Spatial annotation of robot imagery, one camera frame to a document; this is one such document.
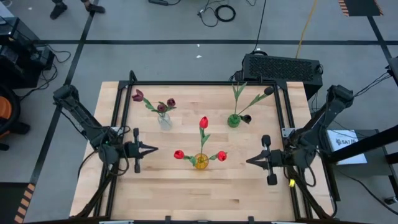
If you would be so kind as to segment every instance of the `flower vase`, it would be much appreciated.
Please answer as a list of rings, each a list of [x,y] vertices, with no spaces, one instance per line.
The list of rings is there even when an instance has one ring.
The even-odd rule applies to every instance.
[[[164,113],[163,115],[159,115],[157,118],[157,121],[160,124],[160,128],[163,131],[168,131],[172,129],[172,120],[170,119],[170,116],[167,113]]]
[[[227,120],[228,126],[231,128],[238,127],[240,122],[241,122],[241,117],[239,117],[239,115],[237,114],[231,114]]]
[[[207,167],[209,164],[209,158],[205,154],[197,154],[195,155],[195,158],[197,159],[197,163],[195,165],[195,168],[198,170],[203,170]]]

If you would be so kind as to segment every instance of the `tulip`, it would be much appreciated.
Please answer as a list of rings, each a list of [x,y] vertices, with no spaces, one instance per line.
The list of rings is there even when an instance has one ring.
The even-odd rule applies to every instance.
[[[174,158],[183,159],[184,158],[184,152],[182,150],[175,151],[174,152]]]
[[[175,106],[175,101],[173,98],[170,98],[167,100],[167,106],[169,106],[169,107]]]
[[[251,116],[250,115],[244,115],[244,116],[239,116],[242,121],[244,121],[246,124],[249,124],[251,121]]]
[[[271,95],[271,94],[273,94],[273,93],[274,93],[274,87],[272,87],[272,86],[267,87],[267,88],[264,90],[264,94],[267,95],[267,96],[269,96],[269,95]]]
[[[209,120],[207,119],[207,117],[202,117],[202,119],[199,122],[199,126],[203,129],[207,128],[207,126],[209,125]]]
[[[218,152],[217,158],[219,161],[223,162],[224,160],[226,160],[226,152],[224,152],[224,151]]]
[[[136,101],[136,102],[141,102],[144,99],[144,94],[139,91],[138,89],[136,89],[137,94],[132,96],[132,100]]]
[[[167,109],[166,105],[163,104],[157,105],[157,111],[159,111],[160,113],[166,112],[166,109]]]

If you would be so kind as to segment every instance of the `wooden tabletop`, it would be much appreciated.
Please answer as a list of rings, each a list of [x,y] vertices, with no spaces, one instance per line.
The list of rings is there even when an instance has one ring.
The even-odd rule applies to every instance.
[[[95,118],[102,125],[110,125],[117,92],[117,82],[104,82],[99,93]],[[127,125],[139,128],[140,141],[159,150],[141,160],[141,173],[133,168],[118,177],[114,196],[113,219],[164,220],[171,215],[172,220],[224,220],[245,221],[254,216],[256,221],[292,221],[294,213],[290,189],[281,168],[275,168],[278,184],[268,186],[267,171],[245,163],[262,150],[261,136],[271,137],[271,149],[283,149],[275,98],[270,96],[247,109],[250,124],[241,123],[230,128],[226,120],[234,111],[234,96],[231,86],[134,86],[144,92],[153,104],[176,101],[176,110],[169,113],[173,122],[170,131],[162,131],[157,114],[149,111],[143,102],[131,101]],[[290,102],[296,127],[304,126],[310,119],[307,99],[302,83],[288,83]],[[264,86],[247,86],[239,97],[238,111],[245,108]],[[280,91],[282,105],[283,95]],[[119,110],[120,125],[123,103]],[[176,160],[174,151],[181,149],[194,156],[200,152],[199,120],[207,116],[211,134],[203,148],[203,153],[228,152],[224,162],[210,161],[205,170],[196,170],[188,161]],[[132,132],[125,141],[132,141]],[[90,145],[85,156],[92,152]],[[121,168],[126,163],[121,160]],[[323,166],[319,158],[312,163],[317,177],[317,186],[311,193],[327,213],[333,213]],[[76,215],[87,204],[98,188],[102,162],[98,156],[88,159],[78,180],[75,198],[70,215]],[[306,173],[311,183],[312,176]],[[101,214],[104,214],[108,191],[104,193]],[[304,208],[300,203],[302,215]]]

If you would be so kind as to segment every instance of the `person's shoe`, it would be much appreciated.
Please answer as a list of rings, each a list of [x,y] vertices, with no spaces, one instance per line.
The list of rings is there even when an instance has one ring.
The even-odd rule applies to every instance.
[[[66,4],[57,4],[55,5],[54,9],[52,10],[51,14],[50,14],[50,18],[51,19],[56,19],[58,18],[58,16],[60,16],[63,12],[65,12],[65,10],[68,9],[68,6]]]
[[[88,12],[98,12],[98,13],[105,13],[105,8],[102,6],[96,6],[94,4],[90,4],[88,7],[86,7],[86,10]]]

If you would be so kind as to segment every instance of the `clear glass vase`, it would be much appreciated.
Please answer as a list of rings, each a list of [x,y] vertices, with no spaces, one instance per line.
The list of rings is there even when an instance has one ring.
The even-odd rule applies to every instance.
[[[167,113],[163,114],[163,116],[159,115],[159,117],[157,118],[157,121],[160,124],[161,130],[168,131],[168,130],[172,129],[173,122]]]

